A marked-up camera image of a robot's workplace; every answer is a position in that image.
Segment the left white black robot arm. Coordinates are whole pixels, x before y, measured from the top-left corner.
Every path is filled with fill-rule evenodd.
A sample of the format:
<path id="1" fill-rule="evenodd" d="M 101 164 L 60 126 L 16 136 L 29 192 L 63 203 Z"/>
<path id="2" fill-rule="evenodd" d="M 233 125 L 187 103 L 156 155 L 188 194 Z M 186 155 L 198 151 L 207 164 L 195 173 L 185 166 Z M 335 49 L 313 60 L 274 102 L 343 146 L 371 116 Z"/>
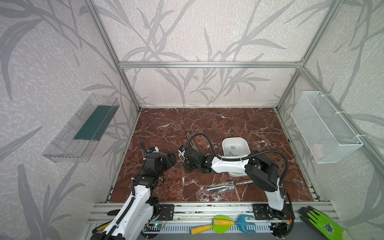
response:
<path id="1" fill-rule="evenodd" d="M 135 240 L 152 218 L 159 215 L 159 200 L 152 193 L 164 172 L 176 164 L 173 154 L 147 153 L 144 164 L 131 182 L 131 194 L 109 225 L 92 240 Z"/>

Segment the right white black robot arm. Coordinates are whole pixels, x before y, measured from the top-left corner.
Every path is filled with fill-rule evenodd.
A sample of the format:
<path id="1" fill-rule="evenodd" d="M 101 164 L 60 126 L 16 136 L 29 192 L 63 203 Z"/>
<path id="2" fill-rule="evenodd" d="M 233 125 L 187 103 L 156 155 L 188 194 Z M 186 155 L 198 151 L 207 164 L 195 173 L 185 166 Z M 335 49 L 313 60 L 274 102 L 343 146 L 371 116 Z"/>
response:
<path id="1" fill-rule="evenodd" d="M 284 159 L 285 169 L 282 175 L 279 166 L 266 156 L 268 153 L 280 155 Z M 253 151 L 241 157 L 221 157 L 215 153 L 204 156 L 193 148 L 181 146 L 179 157 L 190 173 L 198 170 L 202 174 L 228 173 L 235 178 L 249 177 L 256 186 L 265 191 L 271 210 L 281 212 L 285 206 L 282 187 L 288 174 L 289 160 L 280 151 Z"/>

